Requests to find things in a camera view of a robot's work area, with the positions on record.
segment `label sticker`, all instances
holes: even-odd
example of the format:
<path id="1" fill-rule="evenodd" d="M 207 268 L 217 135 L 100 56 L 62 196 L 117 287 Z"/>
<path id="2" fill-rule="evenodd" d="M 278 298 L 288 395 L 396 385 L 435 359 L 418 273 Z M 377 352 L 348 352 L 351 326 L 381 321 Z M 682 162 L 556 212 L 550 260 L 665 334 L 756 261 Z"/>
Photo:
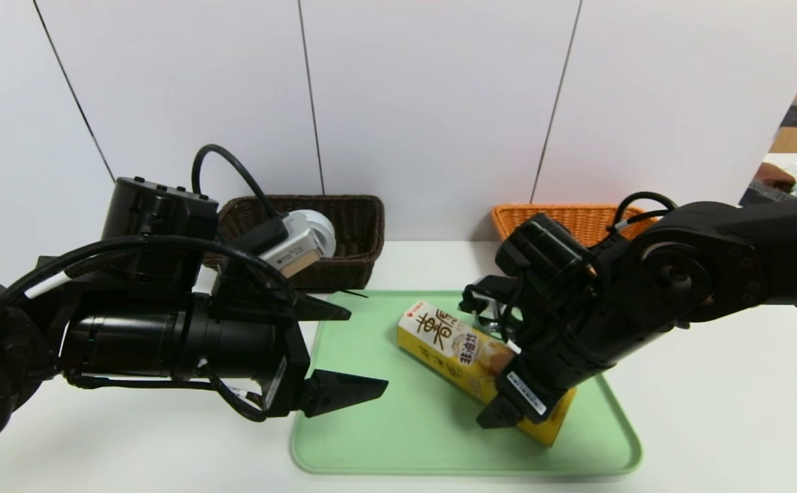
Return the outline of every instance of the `label sticker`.
<path id="1" fill-rule="evenodd" d="M 543 416 L 545 411 L 548 411 L 548 406 L 545 406 L 545 403 L 543 403 L 542 400 L 539 400 L 539 397 L 533 393 L 533 390 L 530 389 L 530 387 L 527 387 L 524 381 L 520 380 L 520 377 L 518 377 L 515 372 L 509 372 L 508 381 L 514 385 L 515 389 L 520 391 L 520 395 L 527 400 L 530 406 L 533 406 L 533 409 L 535 409 L 540 416 Z"/>

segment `food package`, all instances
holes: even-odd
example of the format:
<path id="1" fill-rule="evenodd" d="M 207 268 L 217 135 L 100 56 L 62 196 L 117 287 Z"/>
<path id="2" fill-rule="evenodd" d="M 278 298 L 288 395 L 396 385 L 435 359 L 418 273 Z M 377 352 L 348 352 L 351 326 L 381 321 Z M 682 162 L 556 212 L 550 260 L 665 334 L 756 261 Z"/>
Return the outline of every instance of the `food package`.
<path id="1" fill-rule="evenodd" d="M 402 349 L 482 403 L 489 403 L 496 396 L 495 378 L 514 358 L 514 352 L 502 341 L 424 300 L 414 303 L 401 316 L 396 339 Z M 576 389 L 568 391 L 542 423 L 534 425 L 523 418 L 518 428 L 546 446 L 554 445 L 574 394 Z"/>

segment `yellow box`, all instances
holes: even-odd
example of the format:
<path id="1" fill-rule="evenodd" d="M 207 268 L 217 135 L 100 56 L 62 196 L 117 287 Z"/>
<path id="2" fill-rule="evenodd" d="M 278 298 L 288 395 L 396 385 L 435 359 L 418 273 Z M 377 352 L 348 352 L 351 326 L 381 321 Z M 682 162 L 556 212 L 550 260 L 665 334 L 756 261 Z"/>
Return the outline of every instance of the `yellow box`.
<path id="1" fill-rule="evenodd" d="M 398 321 L 398 345 L 434 368 L 482 403 L 496 396 L 495 377 L 514 352 L 500 340 L 478 331 L 424 300 L 414 303 Z M 546 446 L 554 445 L 576 389 L 566 392 L 544 422 L 518 424 Z"/>

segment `green tray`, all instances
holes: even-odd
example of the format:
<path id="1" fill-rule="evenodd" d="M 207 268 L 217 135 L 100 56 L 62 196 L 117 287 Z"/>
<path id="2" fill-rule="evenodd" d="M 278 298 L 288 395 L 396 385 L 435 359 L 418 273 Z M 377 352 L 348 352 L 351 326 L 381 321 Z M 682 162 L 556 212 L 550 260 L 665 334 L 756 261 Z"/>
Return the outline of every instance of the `green tray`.
<path id="1" fill-rule="evenodd" d="M 299 413 L 292 458 L 316 474 L 358 475 L 619 475 L 642 461 L 642 445 L 605 378 L 578 393 L 553 448 L 515 428 L 483 430 L 482 403 L 417 361 L 396 343 L 396 324 L 418 299 L 461 319 L 461 294 L 448 291 L 337 293 L 353 313 L 322 322 L 313 368 L 390 381 L 380 399 L 316 418 Z"/>

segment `orange wicker basket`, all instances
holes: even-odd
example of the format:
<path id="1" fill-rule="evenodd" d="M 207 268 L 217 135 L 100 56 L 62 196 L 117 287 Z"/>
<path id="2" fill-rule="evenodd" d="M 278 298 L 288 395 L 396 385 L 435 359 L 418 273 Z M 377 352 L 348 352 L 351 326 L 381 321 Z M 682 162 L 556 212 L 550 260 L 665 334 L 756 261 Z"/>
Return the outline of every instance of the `orange wicker basket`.
<path id="1" fill-rule="evenodd" d="M 502 240 L 514 232 L 528 218 L 544 212 L 556 219 L 585 247 L 592 247 L 608 234 L 606 227 L 614 220 L 617 205 L 500 205 L 493 209 L 493 224 Z M 637 207 L 627 207 L 624 219 L 644 212 Z M 635 238 L 655 224 L 656 218 L 645 219 L 621 230 L 626 238 Z"/>

